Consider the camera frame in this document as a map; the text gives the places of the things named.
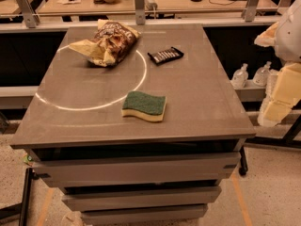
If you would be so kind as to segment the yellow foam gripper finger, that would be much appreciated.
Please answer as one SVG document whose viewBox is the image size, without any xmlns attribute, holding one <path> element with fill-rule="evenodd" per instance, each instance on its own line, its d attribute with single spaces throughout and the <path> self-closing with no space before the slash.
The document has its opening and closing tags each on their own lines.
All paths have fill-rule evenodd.
<svg viewBox="0 0 301 226">
<path fill-rule="evenodd" d="M 254 43 L 261 47 L 269 47 L 275 45 L 275 37 L 278 23 L 274 23 L 263 31 L 255 40 Z"/>
<path fill-rule="evenodd" d="M 270 73 L 265 94 L 257 122 L 273 127 L 301 100 L 301 64 L 287 62 L 279 72 Z"/>
</svg>

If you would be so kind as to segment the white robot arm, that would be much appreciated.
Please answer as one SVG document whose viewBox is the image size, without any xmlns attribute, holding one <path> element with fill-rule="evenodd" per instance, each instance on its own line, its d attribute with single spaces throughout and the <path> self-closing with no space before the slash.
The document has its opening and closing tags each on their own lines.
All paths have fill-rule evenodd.
<svg viewBox="0 0 301 226">
<path fill-rule="evenodd" d="M 272 127 L 281 123 L 301 100 L 301 0 L 295 0 L 280 20 L 262 32 L 254 43 L 272 46 L 283 62 L 280 71 L 268 78 L 258 117 L 259 125 Z"/>
</svg>

